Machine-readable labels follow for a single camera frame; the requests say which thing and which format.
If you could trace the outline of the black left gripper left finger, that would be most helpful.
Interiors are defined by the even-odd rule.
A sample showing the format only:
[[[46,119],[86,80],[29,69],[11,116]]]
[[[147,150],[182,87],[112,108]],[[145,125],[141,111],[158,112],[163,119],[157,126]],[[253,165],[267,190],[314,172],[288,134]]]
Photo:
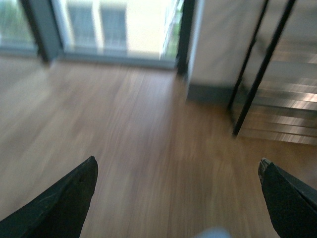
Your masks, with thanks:
[[[0,222],[2,238],[78,238],[98,178],[91,156]]]

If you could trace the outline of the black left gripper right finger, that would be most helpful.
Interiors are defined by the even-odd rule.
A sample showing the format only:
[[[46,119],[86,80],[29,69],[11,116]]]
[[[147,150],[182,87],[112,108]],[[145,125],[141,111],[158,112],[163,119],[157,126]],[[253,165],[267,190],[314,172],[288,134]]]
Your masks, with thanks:
[[[258,168],[267,210],[281,238],[317,236],[317,190],[262,158]]]

